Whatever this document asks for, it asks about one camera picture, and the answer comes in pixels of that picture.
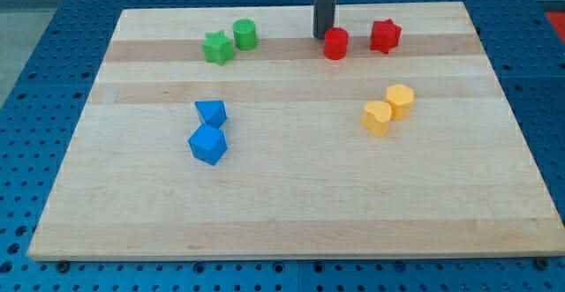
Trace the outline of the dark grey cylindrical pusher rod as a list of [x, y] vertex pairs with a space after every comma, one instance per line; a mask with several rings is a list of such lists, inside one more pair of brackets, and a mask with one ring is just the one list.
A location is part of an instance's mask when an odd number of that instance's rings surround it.
[[313, 37], [325, 38], [325, 33], [335, 23], [336, 0], [313, 0]]

